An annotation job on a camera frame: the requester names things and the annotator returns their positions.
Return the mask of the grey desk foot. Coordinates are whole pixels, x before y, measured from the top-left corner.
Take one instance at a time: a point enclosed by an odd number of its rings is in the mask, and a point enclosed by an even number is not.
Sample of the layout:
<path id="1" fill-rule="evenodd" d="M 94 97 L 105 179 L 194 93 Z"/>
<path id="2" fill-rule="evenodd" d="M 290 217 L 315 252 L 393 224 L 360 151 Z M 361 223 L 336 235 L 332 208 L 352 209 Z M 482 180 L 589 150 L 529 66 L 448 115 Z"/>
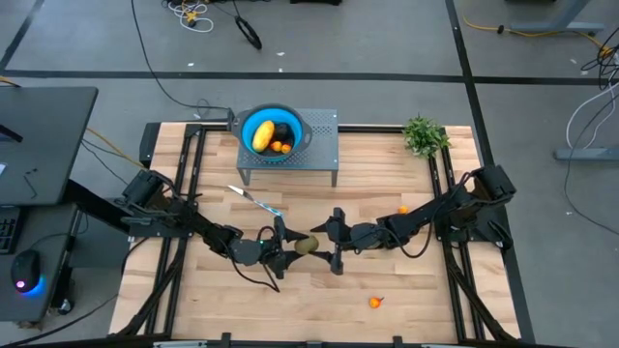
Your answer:
<path id="1" fill-rule="evenodd" d="M 557 149 L 556 160 L 619 161 L 619 148 Z"/>

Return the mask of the grey desk leg base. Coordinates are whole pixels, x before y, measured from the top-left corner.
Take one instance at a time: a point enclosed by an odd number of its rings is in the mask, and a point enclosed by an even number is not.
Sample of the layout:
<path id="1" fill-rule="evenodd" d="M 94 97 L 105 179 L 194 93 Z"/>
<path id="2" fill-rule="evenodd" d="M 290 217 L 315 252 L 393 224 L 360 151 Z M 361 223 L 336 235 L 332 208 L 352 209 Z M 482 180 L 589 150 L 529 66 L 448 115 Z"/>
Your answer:
<path id="1" fill-rule="evenodd" d="M 546 34 L 550 32 L 577 32 L 580 34 L 597 34 L 605 29 L 602 23 L 578 22 L 575 18 L 588 5 L 590 0 L 565 0 L 564 9 L 550 21 L 521 22 L 509 26 L 512 32 L 527 35 Z"/>

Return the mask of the yellow mango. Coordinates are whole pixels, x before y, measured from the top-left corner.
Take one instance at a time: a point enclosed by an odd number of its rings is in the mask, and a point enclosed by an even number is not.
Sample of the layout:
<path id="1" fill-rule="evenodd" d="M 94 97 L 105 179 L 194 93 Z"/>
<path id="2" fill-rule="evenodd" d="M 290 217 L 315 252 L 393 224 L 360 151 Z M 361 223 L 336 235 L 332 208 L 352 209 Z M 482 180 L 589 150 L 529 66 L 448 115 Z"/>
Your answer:
<path id="1" fill-rule="evenodd" d="M 275 124 L 273 121 L 264 121 L 255 131 L 252 139 L 252 149 L 256 153 L 263 152 L 270 144 L 275 132 Z"/>

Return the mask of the dark grey side table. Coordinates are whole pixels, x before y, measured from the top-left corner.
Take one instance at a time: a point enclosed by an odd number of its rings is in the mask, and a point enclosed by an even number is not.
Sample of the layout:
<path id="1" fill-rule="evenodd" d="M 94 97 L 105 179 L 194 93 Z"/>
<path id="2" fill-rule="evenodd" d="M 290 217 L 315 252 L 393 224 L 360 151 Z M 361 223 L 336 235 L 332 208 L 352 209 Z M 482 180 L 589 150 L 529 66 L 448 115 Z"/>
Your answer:
<path id="1" fill-rule="evenodd" d="M 73 204 L 35 207 L 24 221 L 15 253 L 0 255 L 0 322 L 39 322 L 49 308 L 67 244 L 74 232 L 78 209 Z M 16 290 L 11 280 L 15 257 L 26 249 L 40 255 L 41 275 L 38 285 L 27 293 Z"/>

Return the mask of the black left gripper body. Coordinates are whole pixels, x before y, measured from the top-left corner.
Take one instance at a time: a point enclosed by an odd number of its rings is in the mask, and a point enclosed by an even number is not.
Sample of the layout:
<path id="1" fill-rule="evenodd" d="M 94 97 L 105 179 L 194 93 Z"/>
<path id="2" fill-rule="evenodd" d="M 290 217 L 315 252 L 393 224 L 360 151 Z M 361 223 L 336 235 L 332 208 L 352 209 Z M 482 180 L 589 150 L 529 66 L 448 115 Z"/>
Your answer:
<path id="1" fill-rule="evenodd" d="M 258 242 L 261 246 L 259 261 L 267 266 L 277 279 L 284 278 L 285 252 L 282 242 L 285 238 L 285 225 L 281 217 L 274 218 L 272 226 L 263 226 L 258 231 Z"/>

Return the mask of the black mouse with glowing light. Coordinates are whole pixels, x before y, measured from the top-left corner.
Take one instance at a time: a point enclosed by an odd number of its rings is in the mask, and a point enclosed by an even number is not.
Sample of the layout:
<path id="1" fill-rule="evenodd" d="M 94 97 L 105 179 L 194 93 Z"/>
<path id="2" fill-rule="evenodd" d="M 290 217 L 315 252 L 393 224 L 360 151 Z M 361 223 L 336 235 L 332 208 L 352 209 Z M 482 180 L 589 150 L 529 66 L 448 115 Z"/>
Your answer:
<path id="1" fill-rule="evenodd" d="M 25 296 L 35 296 L 44 285 L 42 257 L 34 249 L 19 253 L 11 266 L 10 275 L 15 290 Z"/>

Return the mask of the green plant in white pot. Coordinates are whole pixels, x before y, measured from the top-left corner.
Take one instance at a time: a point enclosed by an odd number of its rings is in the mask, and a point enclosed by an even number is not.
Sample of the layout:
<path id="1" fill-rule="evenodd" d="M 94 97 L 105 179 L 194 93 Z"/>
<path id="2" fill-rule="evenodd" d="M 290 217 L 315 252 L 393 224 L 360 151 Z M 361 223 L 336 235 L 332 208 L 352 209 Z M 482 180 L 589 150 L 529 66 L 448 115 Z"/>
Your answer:
<path id="1" fill-rule="evenodd" d="M 434 158 L 442 148 L 450 146 L 449 136 L 443 128 L 420 114 L 408 121 L 402 134 L 405 148 L 419 158 Z"/>

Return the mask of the dark grey desk top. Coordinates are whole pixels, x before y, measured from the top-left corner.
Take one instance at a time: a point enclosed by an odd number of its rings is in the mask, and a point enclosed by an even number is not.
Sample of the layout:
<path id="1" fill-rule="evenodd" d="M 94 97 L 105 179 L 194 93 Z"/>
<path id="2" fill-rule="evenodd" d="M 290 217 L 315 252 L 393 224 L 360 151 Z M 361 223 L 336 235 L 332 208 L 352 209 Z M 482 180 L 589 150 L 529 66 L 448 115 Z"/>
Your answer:
<path id="1" fill-rule="evenodd" d="M 95 87 L 0 88 L 0 206 L 58 203 L 99 90 Z"/>

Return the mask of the black desk caster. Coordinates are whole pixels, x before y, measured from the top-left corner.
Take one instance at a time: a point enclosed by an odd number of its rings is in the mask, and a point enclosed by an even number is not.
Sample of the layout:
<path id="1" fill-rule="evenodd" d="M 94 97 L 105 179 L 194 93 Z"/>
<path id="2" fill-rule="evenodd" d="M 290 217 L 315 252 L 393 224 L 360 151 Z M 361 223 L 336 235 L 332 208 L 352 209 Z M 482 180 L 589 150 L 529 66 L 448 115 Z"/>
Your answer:
<path id="1" fill-rule="evenodd" d="M 74 301 L 68 297 L 55 298 L 52 300 L 49 312 L 52 315 L 67 315 L 74 308 Z"/>

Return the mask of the black rectangular box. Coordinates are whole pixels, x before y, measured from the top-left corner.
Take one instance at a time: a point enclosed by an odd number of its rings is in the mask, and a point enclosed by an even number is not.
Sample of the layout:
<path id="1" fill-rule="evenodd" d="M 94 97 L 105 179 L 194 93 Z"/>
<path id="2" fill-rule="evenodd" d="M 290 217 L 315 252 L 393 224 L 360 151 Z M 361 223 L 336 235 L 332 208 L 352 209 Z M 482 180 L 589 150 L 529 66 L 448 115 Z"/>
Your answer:
<path id="1" fill-rule="evenodd" d="M 155 147 L 159 137 L 161 124 L 148 123 L 144 127 L 144 131 L 139 143 L 139 162 L 146 168 L 149 168 L 152 163 L 152 158 L 155 153 Z"/>

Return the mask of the black diagonal stand beam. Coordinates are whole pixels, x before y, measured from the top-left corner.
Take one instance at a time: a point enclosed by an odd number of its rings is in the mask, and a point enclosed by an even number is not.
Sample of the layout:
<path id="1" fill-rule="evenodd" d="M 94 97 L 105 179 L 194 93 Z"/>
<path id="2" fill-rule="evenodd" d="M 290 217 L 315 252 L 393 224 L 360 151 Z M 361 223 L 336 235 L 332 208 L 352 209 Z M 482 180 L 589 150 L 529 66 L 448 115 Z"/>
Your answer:
<path id="1" fill-rule="evenodd" d="M 114 203 L 99 197 L 83 185 L 69 180 L 64 189 L 62 200 L 75 203 L 84 213 L 105 222 L 126 235 L 130 234 L 130 227 L 122 221 L 122 218 L 126 218 L 128 214 Z"/>

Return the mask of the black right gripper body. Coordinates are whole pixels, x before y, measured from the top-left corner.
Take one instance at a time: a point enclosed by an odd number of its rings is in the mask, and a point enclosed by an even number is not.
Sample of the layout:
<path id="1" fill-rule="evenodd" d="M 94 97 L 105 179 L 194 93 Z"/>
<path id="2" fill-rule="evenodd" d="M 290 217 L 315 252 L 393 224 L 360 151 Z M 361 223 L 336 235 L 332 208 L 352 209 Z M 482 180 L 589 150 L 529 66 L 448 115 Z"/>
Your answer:
<path id="1" fill-rule="evenodd" d="M 342 253 L 357 248 L 357 244 L 361 242 L 364 235 L 368 232 L 369 224 L 360 223 L 348 226 L 345 223 L 345 213 L 339 207 L 333 210 L 328 220 L 336 220 L 338 222 L 338 232 L 334 234 L 327 233 L 329 240 L 335 245 L 333 253 L 339 255 L 339 263 L 330 265 L 330 270 L 334 275 L 341 276 L 343 274 Z"/>

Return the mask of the blue collapsible colander grey rim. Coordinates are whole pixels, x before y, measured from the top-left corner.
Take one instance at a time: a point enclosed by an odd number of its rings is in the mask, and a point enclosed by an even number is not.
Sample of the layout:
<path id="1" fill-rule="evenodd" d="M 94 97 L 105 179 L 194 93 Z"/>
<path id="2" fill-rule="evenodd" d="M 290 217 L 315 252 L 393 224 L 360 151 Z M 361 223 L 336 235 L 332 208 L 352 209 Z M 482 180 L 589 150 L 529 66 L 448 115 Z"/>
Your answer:
<path id="1" fill-rule="evenodd" d="M 294 131 L 294 138 L 290 141 L 282 142 L 289 144 L 292 150 L 288 154 L 275 152 L 270 145 L 275 142 L 273 137 L 269 146 L 261 153 L 256 153 L 252 149 L 252 139 L 256 129 L 264 121 L 273 121 L 274 124 L 286 123 Z M 239 140 L 241 147 L 248 150 L 251 155 L 258 156 L 261 160 L 270 162 L 283 161 L 294 154 L 305 151 L 310 145 L 313 137 L 310 125 L 302 118 L 301 114 L 290 106 L 279 103 L 266 103 L 245 110 L 236 114 L 234 126 L 229 129 Z"/>

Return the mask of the black keyboard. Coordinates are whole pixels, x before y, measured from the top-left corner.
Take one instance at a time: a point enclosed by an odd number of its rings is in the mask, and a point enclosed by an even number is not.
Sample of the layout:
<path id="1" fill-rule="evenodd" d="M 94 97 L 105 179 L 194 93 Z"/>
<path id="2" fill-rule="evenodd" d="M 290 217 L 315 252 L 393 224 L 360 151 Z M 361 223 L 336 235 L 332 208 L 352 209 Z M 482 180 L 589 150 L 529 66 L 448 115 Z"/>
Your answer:
<path id="1" fill-rule="evenodd" d="M 21 230 L 21 210 L 18 207 L 0 208 L 0 255 L 11 254 Z"/>

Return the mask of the grey perforated metal shelf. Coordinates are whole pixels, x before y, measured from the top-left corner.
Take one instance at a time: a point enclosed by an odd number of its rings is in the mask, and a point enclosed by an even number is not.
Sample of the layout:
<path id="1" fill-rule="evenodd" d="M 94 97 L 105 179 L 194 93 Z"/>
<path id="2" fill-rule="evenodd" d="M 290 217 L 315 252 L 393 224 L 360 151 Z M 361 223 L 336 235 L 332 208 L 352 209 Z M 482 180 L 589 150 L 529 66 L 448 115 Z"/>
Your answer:
<path id="1" fill-rule="evenodd" d="M 243 183 L 251 181 L 253 170 L 307 170 L 328 171 L 331 173 L 331 185 L 338 180 L 339 171 L 339 135 L 338 115 L 332 109 L 297 108 L 302 118 L 312 129 L 313 137 L 308 148 L 300 153 L 277 162 L 270 162 L 251 155 L 239 142 L 236 167 Z"/>

